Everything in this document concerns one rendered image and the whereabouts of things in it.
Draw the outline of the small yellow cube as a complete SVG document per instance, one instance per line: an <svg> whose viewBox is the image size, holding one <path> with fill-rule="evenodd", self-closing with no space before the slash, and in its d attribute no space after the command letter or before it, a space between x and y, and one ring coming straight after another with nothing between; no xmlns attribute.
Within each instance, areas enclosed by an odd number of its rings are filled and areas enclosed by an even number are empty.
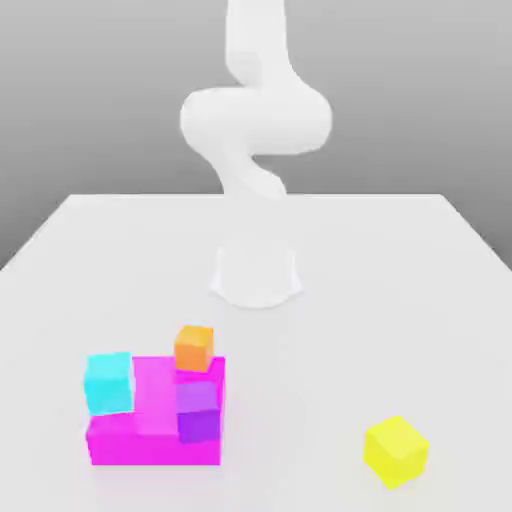
<svg viewBox="0 0 512 512"><path fill-rule="evenodd" d="M419 476L429 442L402 416L385 419L365 432L363 460L388 489Z"/></svg>

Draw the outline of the small orange cube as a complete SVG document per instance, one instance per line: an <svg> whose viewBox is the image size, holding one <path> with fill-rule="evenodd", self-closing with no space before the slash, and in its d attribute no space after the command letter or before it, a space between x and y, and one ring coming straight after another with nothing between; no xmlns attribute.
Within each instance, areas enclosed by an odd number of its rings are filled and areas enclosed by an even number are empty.
<svg viewBox="0 0 512 512"><path fill-rule="evenodd" d="M177 370L206 373L214 353L213 329L202 326L184 326L174 342Z"/></svg>

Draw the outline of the small purple cube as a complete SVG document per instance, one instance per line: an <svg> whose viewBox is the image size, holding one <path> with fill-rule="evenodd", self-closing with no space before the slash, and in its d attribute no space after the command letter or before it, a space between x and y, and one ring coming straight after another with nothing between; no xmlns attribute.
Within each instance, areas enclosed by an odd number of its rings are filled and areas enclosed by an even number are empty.
<svg viewBox="0 0 512 512"><path fill-rule="evenodd" d="M176 386L176 413L181 442L196 443L220 438L221 407L215 383L179 383Z"/></svg>

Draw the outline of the large magenta box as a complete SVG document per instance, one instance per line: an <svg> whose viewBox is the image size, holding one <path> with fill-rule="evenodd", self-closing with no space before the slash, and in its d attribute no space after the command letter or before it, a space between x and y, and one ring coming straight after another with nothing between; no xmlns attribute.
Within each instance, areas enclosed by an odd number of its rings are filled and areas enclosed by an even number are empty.
<svg viewBox="0 0 512 512"><path fill-rule="evenodd" d="M225 359L212 359L206 373L177 370L179 383L211 381L217 386L220 402L220 438L183 443L176 436L143 435L137 430L134 409L131 412L96 416L89 420L86 440L94 465L218 465L221 462L225 402Z"/></svg>

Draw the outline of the small pink cube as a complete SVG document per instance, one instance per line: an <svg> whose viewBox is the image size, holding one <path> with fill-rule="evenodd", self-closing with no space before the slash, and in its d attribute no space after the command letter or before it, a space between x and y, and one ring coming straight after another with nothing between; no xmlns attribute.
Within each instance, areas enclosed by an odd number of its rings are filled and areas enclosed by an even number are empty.
<svg viewBox="0 0 512 512"><path fill-rule="evenodd" d="M173 357L137 356L134 418L143 435L178 434Z"/></svg>

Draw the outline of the small cyan cube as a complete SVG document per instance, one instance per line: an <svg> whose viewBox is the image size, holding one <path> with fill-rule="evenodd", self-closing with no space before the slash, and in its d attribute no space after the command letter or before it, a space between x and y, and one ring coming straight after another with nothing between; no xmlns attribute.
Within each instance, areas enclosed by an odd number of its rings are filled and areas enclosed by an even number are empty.
<svg viewBox="0 0 512 512"><path fill-rule="evenodd" d="M87 358L84 393L91 416L131 412L135 378L130 352L92 354Z"/></svg>

